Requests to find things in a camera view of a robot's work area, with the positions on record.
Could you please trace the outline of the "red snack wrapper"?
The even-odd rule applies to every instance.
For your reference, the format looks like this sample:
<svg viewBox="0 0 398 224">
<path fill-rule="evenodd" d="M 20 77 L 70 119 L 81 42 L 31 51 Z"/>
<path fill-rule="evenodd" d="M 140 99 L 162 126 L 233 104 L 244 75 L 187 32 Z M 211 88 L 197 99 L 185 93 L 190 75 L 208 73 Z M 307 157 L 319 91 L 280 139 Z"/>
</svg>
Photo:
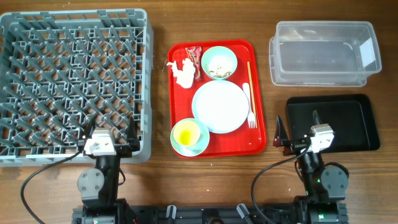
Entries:
<svg viewBox="0 0 398 224">
<path fill-rule="evenodd" d="M 200 57 L 202 49 L 200 46 L 192 46 L 185 48 L 188 58 L 193 62 L 195 67 L 194 80 L 199 82 L 201 80 L 200 74 Z"/>
</svg>

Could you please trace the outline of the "pale green bowl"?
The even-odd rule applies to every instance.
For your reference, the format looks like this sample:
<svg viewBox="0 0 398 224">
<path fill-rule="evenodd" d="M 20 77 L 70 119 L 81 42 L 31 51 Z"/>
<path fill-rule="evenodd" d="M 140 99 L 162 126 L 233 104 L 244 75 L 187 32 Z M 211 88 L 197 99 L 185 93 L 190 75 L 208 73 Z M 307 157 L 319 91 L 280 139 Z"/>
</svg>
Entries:
<svg viewBox="0 0 398 224">
<path fill-rule="evenodd" d="M 229 78 L 236 71 L 237 66 L 236 54 L 227 47 L 210 47 L 201 56 L 201 67 L 212 80 Z"/>
</svg>

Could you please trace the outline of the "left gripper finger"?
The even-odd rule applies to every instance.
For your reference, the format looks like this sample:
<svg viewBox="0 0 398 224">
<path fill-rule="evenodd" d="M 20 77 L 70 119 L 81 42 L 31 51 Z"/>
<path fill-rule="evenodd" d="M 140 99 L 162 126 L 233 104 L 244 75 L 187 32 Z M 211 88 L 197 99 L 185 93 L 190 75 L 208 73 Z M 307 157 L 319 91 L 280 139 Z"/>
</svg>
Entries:
<svg viewBox="0 0 398 224">
<path fill-rule="evenodd" d="M 140 150 L 140 142 L 137 137 L 136 125 L 135 125 L 133 117 L 131 117 L 129 119 L 129 125 L 127 127 L 126 134 L 127 134 L 126 142 L 127 142 L 128 150 L 131 152 L 139 151 Z"/>
<path fill-rule="evenodd" d="M 95 130 L 95 119 L 91 118 L 90 122 L 86 125 L 83 132 L 83 139 L 91 138 L 93 131 Z"/>
</svg>

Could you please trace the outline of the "large pale blue plate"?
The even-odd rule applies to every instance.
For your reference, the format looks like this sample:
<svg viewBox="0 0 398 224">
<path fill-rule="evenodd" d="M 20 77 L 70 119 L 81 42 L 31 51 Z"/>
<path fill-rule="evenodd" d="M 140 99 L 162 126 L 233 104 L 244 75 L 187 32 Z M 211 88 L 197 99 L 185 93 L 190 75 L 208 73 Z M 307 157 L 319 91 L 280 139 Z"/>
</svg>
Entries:
<svg viewBox="0 0 398 224">
<path fill-rule="evenodd" d="M 203 84 L 192 99 L 192 113 L 210 132 L 226 134 L 238 129 L 249 113 L 243 90 L 226 80 Z"/>
</svg>

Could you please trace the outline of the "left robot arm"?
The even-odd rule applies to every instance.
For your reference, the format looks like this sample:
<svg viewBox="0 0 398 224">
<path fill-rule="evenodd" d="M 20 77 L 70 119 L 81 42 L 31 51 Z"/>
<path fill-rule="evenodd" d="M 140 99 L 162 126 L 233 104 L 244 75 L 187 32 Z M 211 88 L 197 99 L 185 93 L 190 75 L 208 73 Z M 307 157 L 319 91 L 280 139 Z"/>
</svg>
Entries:
<svg viewBox="0 0 398 224">
<path fill-rule="evenodd" d="M 118 199 L 122 158 L 140 149 L 134 120 L 127 127 L 126 144 L 116 146 L 111 129 L 97 128 L 92 119 L 78 140 L 78 150 L 96 160 L 95 167 L 83 171 L 77 181 L 83 208 L 74 209 L 72 223 L 139 223 L 126 199 Z"/>
</svg>

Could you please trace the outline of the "white paper napkin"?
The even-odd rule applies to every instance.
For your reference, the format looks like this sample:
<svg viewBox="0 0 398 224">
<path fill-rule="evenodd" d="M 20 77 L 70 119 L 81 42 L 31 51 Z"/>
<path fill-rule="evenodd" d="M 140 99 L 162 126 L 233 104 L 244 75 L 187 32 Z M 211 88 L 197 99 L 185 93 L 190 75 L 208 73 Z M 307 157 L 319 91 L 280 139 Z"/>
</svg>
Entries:
<svg viewBox="0 0 398 224">
<path fill-rule="evenodd" d="M 183 67 L 181 70 L 178 69 L 176 61 L 168 62 L 167 65 L 171 66 L 173 77 L 176 78 L 176 84 L 188 89 L 193 85 L 196 68 L 189 58 L 183 59 L 182 63 Z"/>
</svg>

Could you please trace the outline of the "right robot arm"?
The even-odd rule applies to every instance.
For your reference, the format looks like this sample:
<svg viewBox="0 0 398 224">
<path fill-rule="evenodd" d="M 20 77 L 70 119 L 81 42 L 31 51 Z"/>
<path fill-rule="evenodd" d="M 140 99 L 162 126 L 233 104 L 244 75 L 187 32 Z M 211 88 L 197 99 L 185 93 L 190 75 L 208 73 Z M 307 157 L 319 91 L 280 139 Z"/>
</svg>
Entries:
<svg viewBox="0 0 398 224">
<path fill-rule="evenodd" d="M 283 155 L 294 155 L 306 195 L 296 196 L 282 223 L 348 223 L 346 198 L 349 172 L 336 162 L 324 163 L 321 151 L 331 146 L 335 132 L 313 111 L 314 125 L 300 139 L 290 140 L 280 116 L 276 119 L 273 146 L 283 147 Z"/>
</svg>

